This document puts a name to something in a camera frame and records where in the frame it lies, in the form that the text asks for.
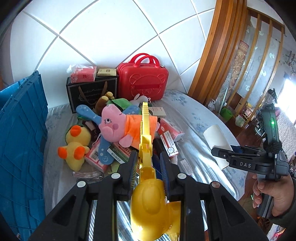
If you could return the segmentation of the person right hand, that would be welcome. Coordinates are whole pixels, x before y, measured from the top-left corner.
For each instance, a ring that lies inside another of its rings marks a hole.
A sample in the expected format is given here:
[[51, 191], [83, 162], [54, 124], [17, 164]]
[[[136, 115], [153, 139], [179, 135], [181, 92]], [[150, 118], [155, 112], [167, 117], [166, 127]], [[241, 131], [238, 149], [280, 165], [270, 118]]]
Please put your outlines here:
[[253, 177], [256, 181], [253, 185], [253, 208], [257, 208], [262, 203], [262, 194], [273, 197], [273, 209], [271, 211], [274, 217], [278, 217], [288, 211], [292, 206], [295, 195], [295, 186], [290, 175], [283, 176], [280, 180], [258, 181], [257, 175]]

